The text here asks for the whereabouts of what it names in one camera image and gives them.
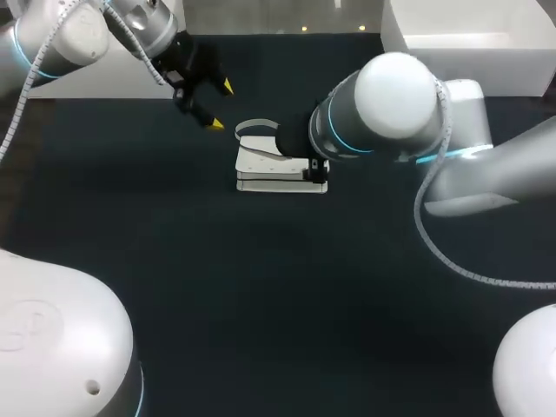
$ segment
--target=black work surface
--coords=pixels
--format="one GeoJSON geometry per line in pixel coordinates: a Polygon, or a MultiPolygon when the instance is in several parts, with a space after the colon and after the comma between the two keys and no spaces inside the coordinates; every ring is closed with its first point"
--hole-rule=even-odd
{"type": "MultiPolygon", "coordinates": [[[[214,37],[236,91],[201,131],[165,101],[60,102],[6,248],[106,282],[134,323],[152,415],[497,415],[505,332],[555,293],[448,271],[421,243],[411,169],[334,165],[327,195],[235,191],[247,118],[310,109],[378,36],[214,37]]],[[[496,142],[545,118],[488,101],[496,142]]],[[[555,202],[429,219],[485,275],[556,279],[555,202]]]]}

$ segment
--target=screw hole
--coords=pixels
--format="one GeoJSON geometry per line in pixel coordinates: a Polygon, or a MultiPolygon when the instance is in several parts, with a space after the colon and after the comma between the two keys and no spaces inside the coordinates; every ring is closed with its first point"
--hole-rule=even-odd
{"type": "Polygon", "coordinates": [[[101,393],[101,386],[96,381],[87,381],[85,388],[90,395],[99,395],[101,393]]]}

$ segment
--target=white cable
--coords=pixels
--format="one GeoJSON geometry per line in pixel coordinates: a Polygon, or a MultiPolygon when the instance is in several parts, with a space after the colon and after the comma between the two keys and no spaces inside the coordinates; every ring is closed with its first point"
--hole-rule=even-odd
{"type": "Polygon", "coordinates": [[[417,230],[419,231],[421,239],[426,243],[428,248],[433,252],[433,254],[440,259],[442,263],[452,269],[459,275],[462,275],[470,280],[481,282],[483,284],[492,285],[495,287],[505,287],[505,288],[520,288],[520,289],[542,289],[542,290],[553,290],[556,289],[556,282],[523,282],[523,281],[508,281],[508,280],[497,280],[495,278],[489,278],[484,275],[478,275],[471,271],[468,271],[459,265],[456,265],[450,261],[441,251],[436,247],[436,245],[431,240],[425,227],[423,226],[423,221],[421,219],[421,208],[423,204],[423,198],[428,190],[428,187],[433,182],[433,179],[438,174],[444,158],[446,157],[446,152],[450,144],[450,139],[452,136],[453,127],[453,115],[452,115],[452,105],[449,100],[446,86],[439,80],[436,80],[436,90],[440,100],[440,106],[442,109],[442,131],[441,131],[441,144],[438,152],[436,161],[433,163],[430,170],[425,176],[425,180],[421,184],[417,196],[415,197],[414,203],[414,219],[417,230]]]}
{"type": "MultiPolygon", "coordinates": [[[[19,99],[17,100],[16,110],[14,111],[14,116],[11,118],[10,126],[8,127],[8,132],[6,133],[6,136],[2,141],[2,145],[0,145],[0,164],[4,159],[6,152],[8,151],[8,148],[11,145],[11,141],[13,140],[14,135],[16,134],[17,127],[21,122],[23,110],[25,109],[25,105],[27,104],[27,100],[29,99],[29,93],[33,88],[33,84],[35,82],[36,76],[41,67],[41,64],[43,63],[44,56],[46,55],[47,51],[50,48],[50,45],[54,41],[56,34],[60,30],[60,28],[62,28],[63,24],[68,19],[70,14],[77,7],[79,7],[82,3],[85,3],[86,1],[87,0],[74,0],[68,5],[68,7],[66,7],[66,9],[60,14],[58,21],[56,22],[54,27],[50,30],[50,33],[46,36],[43,45],[37,52],[35,60],[33,61],[33,64],[31,64],[29,73],[27,74],[27,78],[25,79],[25,83],[23,84],[21,93],[19,95],[19,99]]],[[[153,64],[150,62],[149,58],[147,57],[147,54],[145,53],[139,41],[137,40],[136,36],[128,28],[128,26],[125,24],[122,18],[109,4],[106,4],[106,11],[108,11],[108,13],[114,18],[116,23],[123,29],[123,31],[129,38],[129,40],[134,44],[134,46],[136,47],[139,53],[141,60],[145,63],[147,69],[149,70],[149,73],[155,78],[155,81],[159,85],[166,84],[162,76],[158,73],[158,71],[155,69],[153,64]]]]}

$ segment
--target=white container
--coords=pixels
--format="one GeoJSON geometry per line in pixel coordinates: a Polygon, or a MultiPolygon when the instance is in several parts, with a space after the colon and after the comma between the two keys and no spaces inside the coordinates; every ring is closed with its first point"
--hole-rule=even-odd
{"type": "Polygon", "coordinates": [[[486,96],[543,96],[556,71],[556,27],[536,0],[386,0],[381,38],[486,96]]]}

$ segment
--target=white box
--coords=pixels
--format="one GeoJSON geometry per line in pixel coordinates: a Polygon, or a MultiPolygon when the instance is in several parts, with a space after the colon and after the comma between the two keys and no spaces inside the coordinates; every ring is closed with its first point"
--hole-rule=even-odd
{"type": "MultiPolygon", "coordinates": [[[[185,29],[182,0],[164,0],[185,29]]],[[[107,54],[97,63],[59,80],[35,88],[30,98],[162,98],[171,99],[174,90],[158,85],[144,62],[132,56],[112,34],[107,54]]]]}
{"type": "Polygon", "coordinates": [[[386,0],[381,38],[486,96],[543,96],[556,71],[556,27],[536,0],[386,0]]]}
{"type": "Polygon", "coordinates": [[[237,189],[263,193],[325,194],[328,182],[314,184],[304,180],[307,159],[288,158],[276,148],[271,136],[243,136],[237,153],[237,189]]]}

